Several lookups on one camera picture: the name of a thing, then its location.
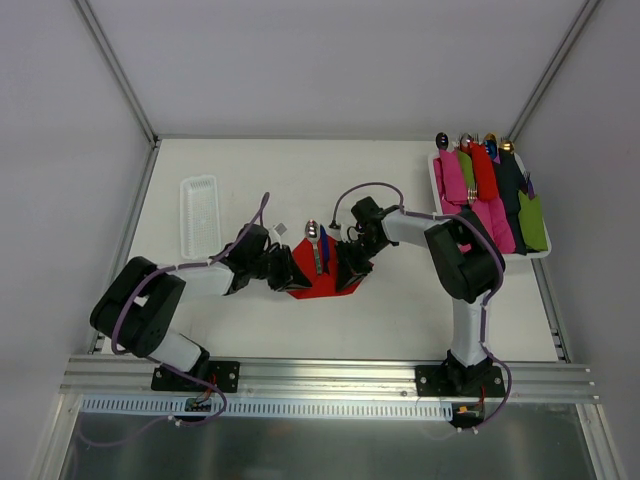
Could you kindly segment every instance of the gray wall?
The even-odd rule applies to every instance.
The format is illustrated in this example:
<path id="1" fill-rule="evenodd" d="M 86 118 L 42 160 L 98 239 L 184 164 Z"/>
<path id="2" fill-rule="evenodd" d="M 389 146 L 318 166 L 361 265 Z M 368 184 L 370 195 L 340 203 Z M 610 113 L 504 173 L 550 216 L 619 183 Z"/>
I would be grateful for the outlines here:
<path id="1" fill-rule="evenodd" d="M 0 4 L 0 465 L 24 478 L 146 144 L 68 0 Z"/>
<path id="2" fill-rule="evenodd" d="M 516 147 L 553 242 L 575 360 L 594 366 L 630 478 L 640 397 L 640 3 L 604 2 Z"/>
<path id="3" fill-rule="evenodd" d="M 505 131 L 582 0 L 93 0 L 159 133 Z"/>

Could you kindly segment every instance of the empty white basket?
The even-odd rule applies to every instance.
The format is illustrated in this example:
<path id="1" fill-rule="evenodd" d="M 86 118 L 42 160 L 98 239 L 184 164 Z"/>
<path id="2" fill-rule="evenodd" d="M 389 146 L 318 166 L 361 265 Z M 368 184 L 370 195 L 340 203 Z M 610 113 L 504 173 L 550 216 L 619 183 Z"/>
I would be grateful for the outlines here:
<path id="1" fill-rule="evenodd" d="M 218 184 L 213 175 L 180 182 L 180 250 L 188 260 L 215 255 L 221 248 Z"/>

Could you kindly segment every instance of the spoon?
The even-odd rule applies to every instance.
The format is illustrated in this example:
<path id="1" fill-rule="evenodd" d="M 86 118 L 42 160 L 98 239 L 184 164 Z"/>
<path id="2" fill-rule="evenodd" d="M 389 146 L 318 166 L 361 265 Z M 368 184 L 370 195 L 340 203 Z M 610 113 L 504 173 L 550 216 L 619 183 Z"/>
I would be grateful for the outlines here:
<path id="1" fill-rule="evenodd" d="M 322 275 L 322 262 L 320 261 L 320 251 L 318 250 L 318 242 L 320 241 L 320 227 L 315 220 L 309 220 L 304 227 L 304 236 L 313 247 L 313 258 L 316 261 L 316 274 Z"/>

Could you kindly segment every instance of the white plastic tray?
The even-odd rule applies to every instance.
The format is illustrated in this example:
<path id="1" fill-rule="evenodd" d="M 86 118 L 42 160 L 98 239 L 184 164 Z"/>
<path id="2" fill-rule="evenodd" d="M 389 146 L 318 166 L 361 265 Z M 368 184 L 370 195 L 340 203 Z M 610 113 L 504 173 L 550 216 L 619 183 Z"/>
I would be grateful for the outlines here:
<path id="1" fill-rule="evenodd" d="M 218 184 L 213 175 L 180 182 L 180 252 L 187 260 L 215 255 L 222 246 Z"/>
<path id="2" fill-rule="evenodd" d="M 520 156 L 517 153 L 515 154 L 515 157 L 516 157 L 516 162 L 518 164 L 518 167 L 520 167 L 520 171 L 524 172 L 525 168 L 524 168 L 524 164 L 522 163 L 522 159 L 520 158 Z M 442 205 L 440 204 L 440 197 L 438 196 L 438 184 L 436 183 L 436 172 L 435 172 L 435 169 L 433 167 L 433 161 L 436 158 L 440 158 L 440 154 L 439 153 L 433 153 L 433 154 L 429 155 L 429 176 L 431 178 L 431 190 L 433 191 L 433 199 L 435 201 L 436 211 L 440 215 L 442 215 Z M 547 249 L 547 251 L 545 251 L 545 252 L 533 252 L 533 253 L 528 253 L 527 255 L 520 255 L 518 253 L 504 253 L 504 254 L 502 254 L 502 256 L 507 261 L 509 261 L 509 260 L 533 260 L 534 258 L 544 258 L 544 257 L 546 257 L 547 255 L 549 255 L 551 253 L 551 239 L 549 238 L 549 231 L 547 230 L 546 223 L 544 225 L 544 234 L 547 237 L 547 246 L 549 247 Z"/>

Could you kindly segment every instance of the green napkin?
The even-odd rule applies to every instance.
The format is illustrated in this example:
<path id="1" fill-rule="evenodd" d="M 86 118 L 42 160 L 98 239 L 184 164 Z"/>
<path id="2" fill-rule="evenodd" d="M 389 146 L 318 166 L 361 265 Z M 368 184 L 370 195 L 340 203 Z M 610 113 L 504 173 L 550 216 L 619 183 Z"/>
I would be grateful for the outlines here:
<path id="1" fill-rule="evenodd" d="M 476 177 L 473 175 L 473 163 L 471 163 L 471 157 L 460 150 L 457 150 L 457 152 L 460 168 L 462 169 L 462 175 L 464 176 L 464 183 L 467 184 L 467 188 L 473 188 L 476 183 Z"/>
<path id="2" fill-rule="evenodd" d="M 538 252 L 544 252 L 549 249 L 547 246 L 547 237 L 544 233 L 544 222 L 542 221 L 542 208 L 540 207 L 540 197 L 536 195 L 533 200 L 529 195 L 518 192 L 520 200 L 520 229 L 524 237 L 524 243 L 528 248 Z"/>

